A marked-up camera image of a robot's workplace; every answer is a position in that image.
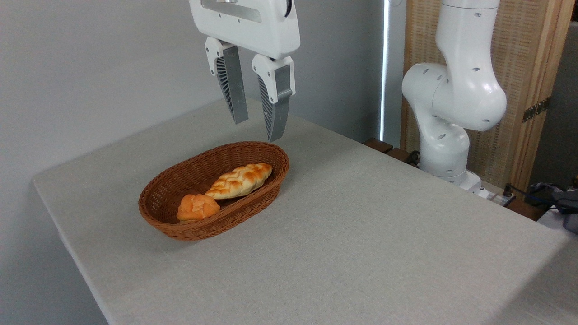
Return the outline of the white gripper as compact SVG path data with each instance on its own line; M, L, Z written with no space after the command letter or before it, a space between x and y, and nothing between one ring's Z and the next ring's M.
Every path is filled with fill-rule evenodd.
M289 97L295 94L294 62L287 56L301 45L294 2L191 0L189 4L197 29L209 36L205 41L209 70L219 81L235 124L248 119L240 46L257 53L252 68L258 75L268 142L281 138Z

